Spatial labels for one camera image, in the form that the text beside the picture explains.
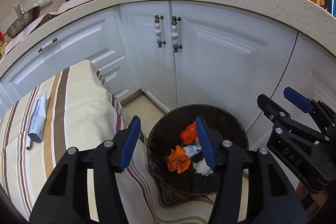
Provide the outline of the person's right hand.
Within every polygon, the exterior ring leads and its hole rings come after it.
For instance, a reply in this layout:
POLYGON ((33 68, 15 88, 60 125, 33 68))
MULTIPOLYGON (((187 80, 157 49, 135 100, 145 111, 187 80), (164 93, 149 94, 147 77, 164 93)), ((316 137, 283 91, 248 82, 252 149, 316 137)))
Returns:
POLYGON ((329 197, 327 191, 325 190, 318 194, 312 194, 302 182, 298 183, 296 193, 303 205, 303 208, 305 209, 308 220, 314 217, 329 197))

